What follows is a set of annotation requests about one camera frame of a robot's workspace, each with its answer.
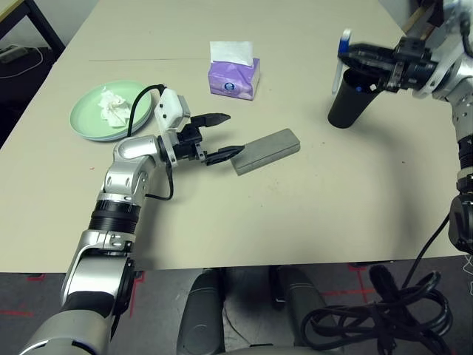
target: power strip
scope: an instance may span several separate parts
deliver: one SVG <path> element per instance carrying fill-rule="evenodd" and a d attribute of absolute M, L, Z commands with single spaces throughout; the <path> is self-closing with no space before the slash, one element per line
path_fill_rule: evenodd
<path fill-rule="evenodd" d="M 28 54 L 28 50 L 25 47 L 12 44 L 11 46 L 0 49 L 0 62 L 7 64 L 26 54 Z"/>

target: blue marker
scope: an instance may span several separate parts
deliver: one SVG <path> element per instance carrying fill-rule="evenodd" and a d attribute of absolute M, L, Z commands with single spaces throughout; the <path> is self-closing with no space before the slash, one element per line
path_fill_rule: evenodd
<path fill-rule="evenodd" d="M 340 42 L 338 43 L 338 54 L 348 52 L 348 47 L 350 45 L 350 36 L 352 35 L 352 30 L 343 31 Z M 338 60 L 337 69 L 335 71 L 335 79 L 333 79 L 332 85 L 332 95 L 335 95 L 340 87 L 341 80 L 341 71 L 343 70 L 343 63 L 341 60 Z"/>

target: crumpled tissue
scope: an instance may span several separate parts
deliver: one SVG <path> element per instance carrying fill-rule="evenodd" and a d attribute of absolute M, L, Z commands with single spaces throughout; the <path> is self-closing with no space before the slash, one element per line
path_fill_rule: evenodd
<path fill-rule="evenodd" d="M 125 127 L 130 119 L 130 108 L 126 100 L 111 90 L 104 88 L 101 92 L 101 118 L 114 128 Z"/>

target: gray block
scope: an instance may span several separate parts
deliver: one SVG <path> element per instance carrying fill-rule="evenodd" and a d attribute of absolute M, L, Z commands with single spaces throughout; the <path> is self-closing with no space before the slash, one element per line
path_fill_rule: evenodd
<path fill-rule="evenodd" d="M 233 157 L 231 163 L 236 173 L 243 175 L 300 149 L 299 139 L 287 128 L 245 144 L 243 151 Z"/>

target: green plate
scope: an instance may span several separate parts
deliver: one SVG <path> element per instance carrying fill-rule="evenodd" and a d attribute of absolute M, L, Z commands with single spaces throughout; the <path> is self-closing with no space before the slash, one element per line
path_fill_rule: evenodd
<path fill-rule="evenodd" d="M 137 95 L 145 87 L 137 81 L 121 80 L 112 81 L 90 90 L 75 104 L 71 111 L 69 122 L 72 129 L 80 136 L 93 141 L 114 141 L 126 136 L 128 127 L 114 128 L 101 118 L 102 108 L 98 106 L 101 101 L 101 92 L 111 90 L 121 96 L 131 107 Z M 148 92 L 145 94 L 135 111 L 133 131 L 142 127 L 151 116 L 152 98 Z"/>

